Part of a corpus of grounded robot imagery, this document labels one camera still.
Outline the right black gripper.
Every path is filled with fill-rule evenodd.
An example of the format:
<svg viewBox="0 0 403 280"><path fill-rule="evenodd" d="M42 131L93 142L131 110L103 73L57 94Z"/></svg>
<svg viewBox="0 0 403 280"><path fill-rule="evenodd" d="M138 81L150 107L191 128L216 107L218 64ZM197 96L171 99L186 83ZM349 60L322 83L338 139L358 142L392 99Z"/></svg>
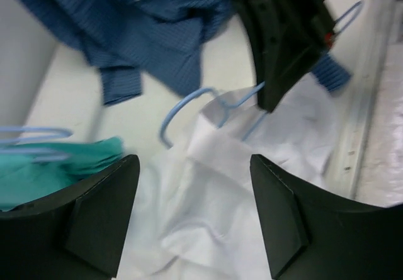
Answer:
<svg viewBox="0 0 403 280"><path fill-rule="evenodd" d="M332 46L336 22L325 0L232 0L253 52L258 106L274 112L284 95Z"/></svg>

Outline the white shirt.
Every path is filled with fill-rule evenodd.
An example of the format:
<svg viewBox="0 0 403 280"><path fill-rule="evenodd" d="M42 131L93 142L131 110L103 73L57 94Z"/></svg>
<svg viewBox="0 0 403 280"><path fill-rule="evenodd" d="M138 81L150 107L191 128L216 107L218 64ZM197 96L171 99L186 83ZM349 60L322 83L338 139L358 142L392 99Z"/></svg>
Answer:
<svg viewBox="0 0 403 280"><path fill-rule="evenodd" d="M264 114L255 99L221 128L205 107L141 171L119 279L269 279L252 154L325 186L338 116L314 76L304 76L245 140Z"/></svg>

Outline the light blue wire hanger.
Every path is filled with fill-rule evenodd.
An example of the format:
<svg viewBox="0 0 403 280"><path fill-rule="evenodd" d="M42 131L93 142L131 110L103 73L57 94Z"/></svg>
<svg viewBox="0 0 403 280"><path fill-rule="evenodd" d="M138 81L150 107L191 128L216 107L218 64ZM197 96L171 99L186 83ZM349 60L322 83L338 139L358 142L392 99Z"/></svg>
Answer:
<svg viewBox="0 0 403 280"><path fill-rule="evenodd" d="M364 0L360 0L352 7L350 7L347 11L344 12L337 20L336 24L341 22L345 17L349 16L349 14L353 13L354 15L351 16L351 18L347 21L347 23L339 30L339 35L342 34L344 30L347 29L347 27L354 22L354 20L360 15L361 10L363 8ZM350 75L348 74L331 74L331 79L335 79L336 82L325 82L325 87L330 91L331 88L336 87L336 83L344 83L346 82L347 78L350 78ZM261 82L257 86L253 88L247 88L247 89L240 89L236 91L248 91L247 93L241 94L243 97L239 98L237 101L228 101L228 100L234 100L236 98L233 97L233 95L236 95L235 93L227 92L223 94L219 94L218 91L212 87L204 87L200 88L182 100L180 100L172 109L171 111L166 115L165 119L162 121L161 128L159 130L159 139L161 143L167 147L171 148L174 144L170 139L167 137L166 130L169 126L169 124L172 122L174 117L185 107L187 106L190 102L195 100L196 98L199 98L200 96L204 94L211 94L214 96L212 101L210 101L206 105L206 109L204 112L212 112L213 116L213 124L217 126L217 128L221 128L224 126L225 122L230 118L231 113L243 105L245 102L247 102L249 99L253 99L255 95L265 87L265 83ZM261 119L259 119L250 129L247 131L243 137L243 140L245 140L248 136L250 136L251 132L259 125L259 122L261 122L262 118L266 116L267 113L264 113Z"/></svg>

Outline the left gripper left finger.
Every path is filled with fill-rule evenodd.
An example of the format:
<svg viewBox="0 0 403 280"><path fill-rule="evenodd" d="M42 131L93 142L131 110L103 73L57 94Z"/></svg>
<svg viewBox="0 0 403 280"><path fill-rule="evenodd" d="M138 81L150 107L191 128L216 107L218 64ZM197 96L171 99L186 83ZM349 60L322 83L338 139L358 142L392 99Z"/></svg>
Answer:
<svg viewBox="0 0 403 280"><path fill-rule="evenodd" d="M1 213L1 279L113 279L118 273L140 162L101 172Z"/></svg>

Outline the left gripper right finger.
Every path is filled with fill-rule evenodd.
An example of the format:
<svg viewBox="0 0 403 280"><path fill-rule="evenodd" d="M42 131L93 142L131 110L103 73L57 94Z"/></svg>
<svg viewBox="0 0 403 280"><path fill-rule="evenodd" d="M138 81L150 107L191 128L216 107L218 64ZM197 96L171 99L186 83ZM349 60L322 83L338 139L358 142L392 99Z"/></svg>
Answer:
<svg viewBox="0 0 403 280"><path fill-rule="evenodd" d="M402 206L347 199L262 155L250 173L273 279L401 279Z"/></svg>

